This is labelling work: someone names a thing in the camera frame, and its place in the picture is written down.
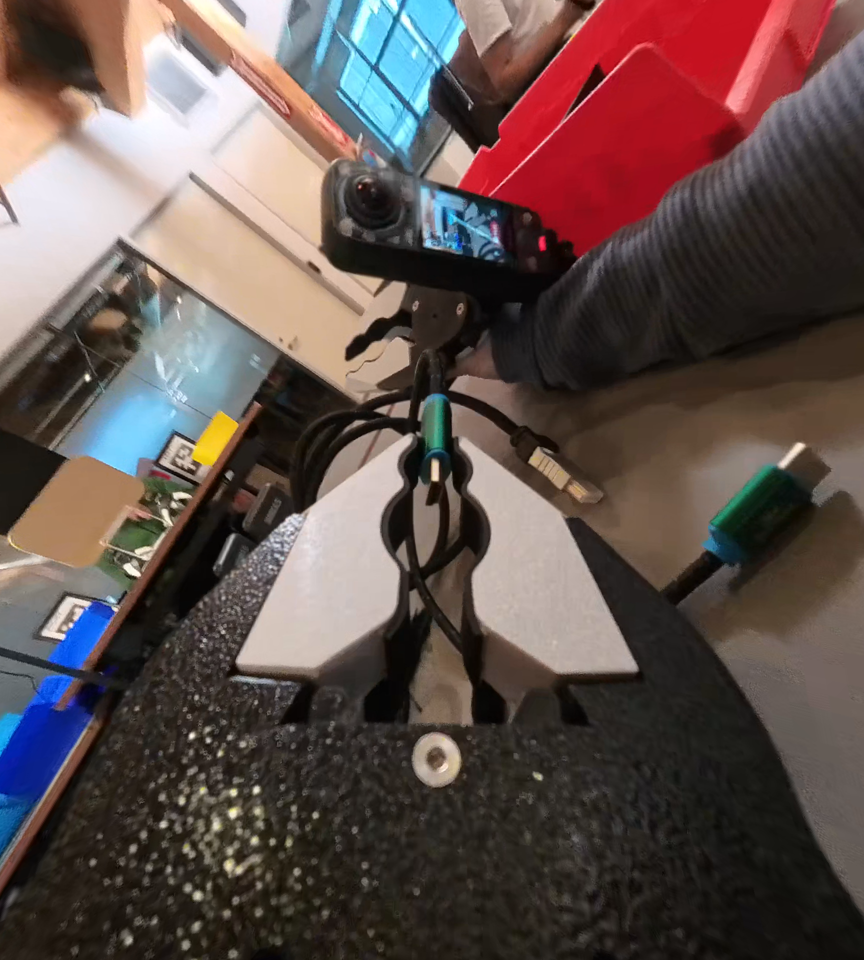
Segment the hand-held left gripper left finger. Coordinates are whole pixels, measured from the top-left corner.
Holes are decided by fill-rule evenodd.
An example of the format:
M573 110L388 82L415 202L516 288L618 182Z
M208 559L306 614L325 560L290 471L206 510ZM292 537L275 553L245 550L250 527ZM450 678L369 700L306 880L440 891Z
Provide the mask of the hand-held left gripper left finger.
M418 439L399 438L304 512L237 654L237 680L336 689L366 718L408 717L418 644L399 550L418 457Z

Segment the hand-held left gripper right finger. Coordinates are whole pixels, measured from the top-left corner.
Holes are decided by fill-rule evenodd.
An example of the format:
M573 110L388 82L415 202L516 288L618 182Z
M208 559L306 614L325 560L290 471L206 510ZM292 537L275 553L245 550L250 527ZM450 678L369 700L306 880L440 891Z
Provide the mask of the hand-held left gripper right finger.
M466 438L455 441L462 661L475 722L507 722L536 691L634 681L639 664L567 518Z

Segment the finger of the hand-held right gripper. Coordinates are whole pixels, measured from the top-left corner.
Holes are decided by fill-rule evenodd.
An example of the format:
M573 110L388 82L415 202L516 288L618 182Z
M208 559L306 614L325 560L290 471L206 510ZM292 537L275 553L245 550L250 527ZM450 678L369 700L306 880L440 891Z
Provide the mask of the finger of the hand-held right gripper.
M416 295L405 295L398 309L388 317L373 320L364 331L356 334L344 350L344 359L353 361L379 342L401 339L413 342L414 316L421 305Z
M345 361L345 388L351 394L381 394L412 385L421 352L362 353Z

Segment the red plastic bin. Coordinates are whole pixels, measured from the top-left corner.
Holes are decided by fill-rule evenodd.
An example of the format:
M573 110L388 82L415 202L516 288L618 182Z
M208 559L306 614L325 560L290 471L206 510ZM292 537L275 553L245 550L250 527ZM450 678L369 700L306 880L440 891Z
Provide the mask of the red plastic bin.
M606 58L572 43L540 75L461 178L537 212L581 255L654 210L668 186L734 144L726 100L741 55L708 38Z
M749 134L798 90L833 1L600 2L499 126L499 141L539 142L568 115L594 68L617 79L634 53L656 55Z

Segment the person's right forearm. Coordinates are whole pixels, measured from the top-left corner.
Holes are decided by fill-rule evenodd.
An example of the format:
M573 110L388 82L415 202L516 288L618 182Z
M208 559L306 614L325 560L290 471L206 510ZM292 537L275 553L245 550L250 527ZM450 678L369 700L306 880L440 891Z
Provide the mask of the person's right forearm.
M489 373L584 390L864 309L864 29L722 159L488 332Z

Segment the dark grey hard case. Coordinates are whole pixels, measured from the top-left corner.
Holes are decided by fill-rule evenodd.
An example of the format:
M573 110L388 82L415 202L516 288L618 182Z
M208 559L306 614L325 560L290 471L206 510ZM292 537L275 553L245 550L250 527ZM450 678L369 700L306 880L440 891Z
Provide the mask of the dark grey hard case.
M231 532L222 544L212 566L213 576L224 579L256 549L257 544L246 534Z
M294 512L288 492L273 483L258 489L242 520L242 532L256 542L268 537Z

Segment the white door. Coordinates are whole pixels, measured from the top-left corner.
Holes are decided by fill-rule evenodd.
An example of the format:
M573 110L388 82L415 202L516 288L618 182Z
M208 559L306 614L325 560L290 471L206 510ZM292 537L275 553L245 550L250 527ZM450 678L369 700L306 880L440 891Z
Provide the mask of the white door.
M264 104L254 105L197 163L191 180L235 219L362 316L385 281L332 266L321 248L327 164Z
M366 291L225 174L191 174L138 226L131 246L325 378L340 380Z

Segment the dark office chair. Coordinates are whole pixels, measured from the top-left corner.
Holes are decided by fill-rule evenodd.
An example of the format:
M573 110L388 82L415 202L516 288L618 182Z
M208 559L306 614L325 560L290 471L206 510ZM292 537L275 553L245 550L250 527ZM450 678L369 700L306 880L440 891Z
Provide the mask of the dark office chair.
M433 74L428 100L431 109L473 153L497 144L499 125L507 114L506 105L483 93L467 90L449 66L441 66Z

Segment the small yellow plastic bin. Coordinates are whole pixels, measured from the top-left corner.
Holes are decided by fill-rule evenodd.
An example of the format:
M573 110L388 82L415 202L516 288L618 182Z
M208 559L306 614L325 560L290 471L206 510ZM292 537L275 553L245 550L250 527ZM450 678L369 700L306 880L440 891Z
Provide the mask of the small yellow plastic bin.
M192 462L197 466L213 467L233 440L238 428L238 420L224 412L216 412L194 444Z

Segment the framed tag sign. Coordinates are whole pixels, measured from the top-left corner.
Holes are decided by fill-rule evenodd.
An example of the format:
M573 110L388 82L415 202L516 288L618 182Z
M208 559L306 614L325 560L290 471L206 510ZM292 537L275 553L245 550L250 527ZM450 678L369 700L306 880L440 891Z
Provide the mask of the framed tag sign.
M172 474L190 484L199 485L210 468L194 459L196 443L174 431L165 441L154 463L162 471Z
M35 632L35 637L41 642L54 644L63 642L83 612L94 601L94 597L64 592L44 617Z

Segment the dark blue plastic bin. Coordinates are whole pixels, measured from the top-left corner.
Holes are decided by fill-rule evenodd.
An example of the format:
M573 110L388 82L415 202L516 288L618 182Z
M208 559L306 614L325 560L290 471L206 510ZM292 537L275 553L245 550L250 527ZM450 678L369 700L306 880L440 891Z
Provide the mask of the dark blue plastic bin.
M116 613L116 606L103 600L92 601L73 619L63 639L47 657L48 663L83 668Z
M66 708L58 709L71 683L62 676L40 683L0 752L0 795L28 803L42 798L90 725L105 690L87 685Z

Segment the black tripod light stand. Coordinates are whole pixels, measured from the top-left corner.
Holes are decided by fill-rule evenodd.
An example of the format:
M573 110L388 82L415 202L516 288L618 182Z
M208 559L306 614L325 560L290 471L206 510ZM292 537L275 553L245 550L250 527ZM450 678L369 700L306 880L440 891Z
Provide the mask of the black tripod light stand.
M0 660L35 667L49 674L64 676L90 686L108 690L127 690L131 685L131 682L126 678L55 663L49 659L24 654L2 646L0 646Z

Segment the wall air vent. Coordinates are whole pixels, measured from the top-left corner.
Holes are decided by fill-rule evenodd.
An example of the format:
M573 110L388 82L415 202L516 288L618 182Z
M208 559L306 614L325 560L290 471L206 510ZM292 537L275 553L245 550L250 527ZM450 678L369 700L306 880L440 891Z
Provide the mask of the wall air vent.
M178 119L189 119L209 100L210 87L174 52L153 49L146 67L150 99Z

